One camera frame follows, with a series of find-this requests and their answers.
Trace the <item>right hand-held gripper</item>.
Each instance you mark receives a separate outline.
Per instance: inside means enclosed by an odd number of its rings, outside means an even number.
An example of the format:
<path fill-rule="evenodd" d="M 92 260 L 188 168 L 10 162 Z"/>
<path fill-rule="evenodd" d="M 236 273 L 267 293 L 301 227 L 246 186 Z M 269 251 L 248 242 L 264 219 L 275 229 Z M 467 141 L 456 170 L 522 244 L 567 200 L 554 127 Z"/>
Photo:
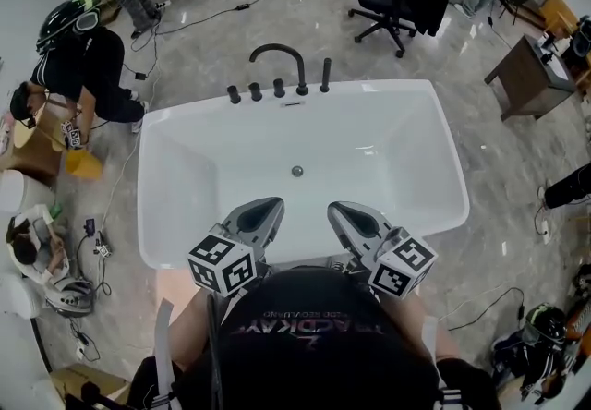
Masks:
<path fill-rule="evenodd" d="M 328 206 L 327 217 L 342 247 L 368 270 L 367 283 L 377 292 L 405 298 L 438 259 L 438 253 L 420 236 L 400 226 L 392 229 L 379 211 L 368 206 L 335 201 Z"/>

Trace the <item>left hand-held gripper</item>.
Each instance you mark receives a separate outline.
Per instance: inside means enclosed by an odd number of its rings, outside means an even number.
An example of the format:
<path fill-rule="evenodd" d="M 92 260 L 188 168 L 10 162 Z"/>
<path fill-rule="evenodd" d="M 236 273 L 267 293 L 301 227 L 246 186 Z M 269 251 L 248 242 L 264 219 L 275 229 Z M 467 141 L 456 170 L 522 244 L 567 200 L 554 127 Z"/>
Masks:
<path fill-rule="evenodd" d="M 265 250 L 283 219 L 279 197 L 255 199 L 233 209 L 187 254 L 193 281 L 222 297 L 248 288 L 268 272 Z"/>

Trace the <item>person's right forearm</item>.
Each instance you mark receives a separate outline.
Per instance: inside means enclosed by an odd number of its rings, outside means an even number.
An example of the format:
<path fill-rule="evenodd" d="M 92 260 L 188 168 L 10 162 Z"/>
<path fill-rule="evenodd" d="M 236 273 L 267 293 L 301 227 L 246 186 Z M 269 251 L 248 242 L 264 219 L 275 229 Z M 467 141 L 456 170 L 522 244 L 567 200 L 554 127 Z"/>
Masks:
<path fill-rule="evenodd" d="M 421 355 L 432 356 L 436 362 L 460 357 L 459 347 L 451 333 L 430 316 L 424 301 L 416 293 L 404 299 L 380 293 L 380 304 Z"/>

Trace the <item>person's left forearm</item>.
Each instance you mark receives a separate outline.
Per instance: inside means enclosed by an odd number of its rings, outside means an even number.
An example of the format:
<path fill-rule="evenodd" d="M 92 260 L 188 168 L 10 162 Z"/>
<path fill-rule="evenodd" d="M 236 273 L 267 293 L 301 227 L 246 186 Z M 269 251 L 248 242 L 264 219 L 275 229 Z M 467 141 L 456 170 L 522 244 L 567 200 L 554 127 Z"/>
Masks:
<path fill-rule="evenodd" d="M 208 341 L 208 299 L 211 293 L 199 289 L 168 328 L 172 361 L 187 370 L 203 353 Z"/>

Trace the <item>white bathtub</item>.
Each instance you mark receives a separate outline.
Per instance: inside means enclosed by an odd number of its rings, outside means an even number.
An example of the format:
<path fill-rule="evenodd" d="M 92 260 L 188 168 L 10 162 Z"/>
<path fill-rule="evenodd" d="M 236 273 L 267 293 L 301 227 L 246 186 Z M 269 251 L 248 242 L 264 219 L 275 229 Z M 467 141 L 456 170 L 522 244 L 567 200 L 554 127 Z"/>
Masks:
<path fill-rule="evenodd" d="M 304 174 L 292 175 L 300 165 Z M 139 254 L 183 269 L 188 252 L 234 208 L 279 197 L 285 214 L 266 259 L 341 252 L 327 208 L 357 202 L 421 236 L 462 225 L 464 174 L 432 84 L 418 79 L 334 82 L 306 96 L 287 88 L 253 102 L 225 97 L 151 112 L 139 140 Z"/>

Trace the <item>person's black shirt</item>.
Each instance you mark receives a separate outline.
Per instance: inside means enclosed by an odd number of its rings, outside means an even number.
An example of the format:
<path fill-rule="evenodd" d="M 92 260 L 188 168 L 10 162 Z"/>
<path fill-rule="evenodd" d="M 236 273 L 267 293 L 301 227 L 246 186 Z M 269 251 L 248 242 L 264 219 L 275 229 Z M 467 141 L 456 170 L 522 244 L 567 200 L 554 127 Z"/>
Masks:
<path fill-rule="evenodd" d="M 182 410 L 501 410 L 491 376 L 461 358 L 421 355 L 380 292 L 335 269 L 277 272 L 238 299 L 199 359 L 173 361 Z"/>

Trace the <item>black curved faucet spout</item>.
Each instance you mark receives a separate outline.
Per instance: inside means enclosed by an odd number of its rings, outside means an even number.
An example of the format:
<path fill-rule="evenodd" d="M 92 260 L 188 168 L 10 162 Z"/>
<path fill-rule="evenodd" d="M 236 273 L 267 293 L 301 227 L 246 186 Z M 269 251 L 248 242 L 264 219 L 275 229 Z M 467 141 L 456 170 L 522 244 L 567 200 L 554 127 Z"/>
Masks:
<path fill-rule="evenodd" d="M 306 96 L 308 94 L 308 85 L 306 82 L 305 63 L 302 55 L 294 48 L 281 43 L 267 43 L 256 48 L 249 56 L 249 62 L 254 63 L 257 58 L 267 52 L 281 52 L 291 55 L 296 62 L 298 83 L 295 89 L 299 96 Z"/>

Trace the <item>yellow bucket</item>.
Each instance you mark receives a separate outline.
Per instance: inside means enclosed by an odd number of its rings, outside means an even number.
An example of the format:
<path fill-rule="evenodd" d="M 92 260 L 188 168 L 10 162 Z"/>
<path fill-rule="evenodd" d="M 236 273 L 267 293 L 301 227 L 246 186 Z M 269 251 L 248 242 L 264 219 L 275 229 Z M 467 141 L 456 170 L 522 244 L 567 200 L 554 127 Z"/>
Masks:
<path fill-rule="evenodd" d="M 103 164 L 89 151 L 69 150 L 66 153 L 66 171 L 82 179 L 97 180 L 103 173 Z"/>

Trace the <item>grey headset rig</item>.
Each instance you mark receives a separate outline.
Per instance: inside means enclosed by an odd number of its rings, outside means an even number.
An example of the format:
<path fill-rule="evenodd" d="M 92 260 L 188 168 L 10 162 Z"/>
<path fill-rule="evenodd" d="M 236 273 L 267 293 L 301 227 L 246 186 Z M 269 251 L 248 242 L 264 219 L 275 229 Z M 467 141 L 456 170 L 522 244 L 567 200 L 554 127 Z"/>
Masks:
<path fill-rule="evenodd" d="M 94 288 L 83 279 L 66 277 L 45 289 L 45 302 L 65 318 L 83 318 L 94 309 Z"/>

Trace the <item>dark wooden cabinet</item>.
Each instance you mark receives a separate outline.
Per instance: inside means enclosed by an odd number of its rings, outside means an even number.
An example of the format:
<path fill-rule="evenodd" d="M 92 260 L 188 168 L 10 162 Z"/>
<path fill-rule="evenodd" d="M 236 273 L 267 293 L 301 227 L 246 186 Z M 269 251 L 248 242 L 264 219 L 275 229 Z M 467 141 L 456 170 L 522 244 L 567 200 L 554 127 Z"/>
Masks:
<path fill-rule="evenodd" d="M 516 116 L 538 120 L 577 92 L 559 57 L 552 57 L 554 65 L 542 58 L 536 40 L 525 35 L 484 78 L 487 85 L 496 78 L 505 91 L 508 104 L 501 113 L 502 122 Z"/>

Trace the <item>brown cardboard block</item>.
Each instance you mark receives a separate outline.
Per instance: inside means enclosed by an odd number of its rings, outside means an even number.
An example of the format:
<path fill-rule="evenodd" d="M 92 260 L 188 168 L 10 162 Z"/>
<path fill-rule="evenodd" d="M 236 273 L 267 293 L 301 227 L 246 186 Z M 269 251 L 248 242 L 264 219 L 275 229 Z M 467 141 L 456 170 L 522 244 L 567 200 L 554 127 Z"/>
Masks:
<path fill-rule="evenodd" d="M 0 172 L 17 170 L 49 186 L 59 174 L 61 153 L 55 151 L 52 142 L 44 137 L 31 138 L 17 148 L 9 142 L 6 151 L 0 155 Z"/>

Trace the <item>cardboard box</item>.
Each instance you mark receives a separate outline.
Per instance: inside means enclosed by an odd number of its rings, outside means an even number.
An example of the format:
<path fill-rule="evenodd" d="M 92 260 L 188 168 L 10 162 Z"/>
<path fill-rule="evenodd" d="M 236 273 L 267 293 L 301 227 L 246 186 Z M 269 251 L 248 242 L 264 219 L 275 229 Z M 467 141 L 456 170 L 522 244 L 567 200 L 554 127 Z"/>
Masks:
<path fill-rule="evenodd" d="M 110 406 L 127 410 L 130 383 L 124 378 L 77 363 L 52 371 L 49 380 L 56 410 L 111 410 Z M 99 393 L 99 401 L 94 404 L 83 401 L 83 387 L 88 384 Z"/>

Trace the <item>white upholstered seat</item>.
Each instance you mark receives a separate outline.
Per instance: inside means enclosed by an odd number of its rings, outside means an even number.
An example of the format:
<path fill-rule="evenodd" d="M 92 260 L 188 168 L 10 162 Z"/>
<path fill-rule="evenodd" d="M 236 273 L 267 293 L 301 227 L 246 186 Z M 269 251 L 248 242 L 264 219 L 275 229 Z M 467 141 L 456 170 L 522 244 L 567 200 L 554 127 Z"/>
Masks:
<path fill-rule="evenodd" d="M 0 274 L 0 312 L 35 319 L 41 311 L 38 293 L 28 283 L 12 274 Z"/>
<path fill-rule="evenodd" d="M 0 173 L 1 212 L 18 213 L 37 204 L 51 207 L 54 202 L 54 192 L 40 181 L 18 170 L 8 169 Z"/>

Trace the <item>light wooden stool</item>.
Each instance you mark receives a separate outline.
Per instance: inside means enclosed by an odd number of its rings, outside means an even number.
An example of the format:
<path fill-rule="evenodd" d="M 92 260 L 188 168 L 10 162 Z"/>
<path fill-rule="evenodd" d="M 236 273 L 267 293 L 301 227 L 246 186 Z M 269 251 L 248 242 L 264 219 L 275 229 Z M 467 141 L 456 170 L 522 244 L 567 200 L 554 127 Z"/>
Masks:
<path fill-rule="evenodd" d="M 24 148 L 34 140 L 48 139 L 54 130 L 55 116 L 46 105 L 40 108 L 34 115 L 14 124 L 14 147 Z"/>

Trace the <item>dark backpack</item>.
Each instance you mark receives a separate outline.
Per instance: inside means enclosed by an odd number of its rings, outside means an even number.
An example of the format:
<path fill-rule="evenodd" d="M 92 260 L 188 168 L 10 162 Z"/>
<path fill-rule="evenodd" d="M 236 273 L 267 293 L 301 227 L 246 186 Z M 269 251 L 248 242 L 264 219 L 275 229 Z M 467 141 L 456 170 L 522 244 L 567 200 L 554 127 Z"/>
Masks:
<path fill-rule="evenodd" d="M 591 16 L 584 15 L 578 20 L 569 48 L 582 58 L 591 52 Z"/>

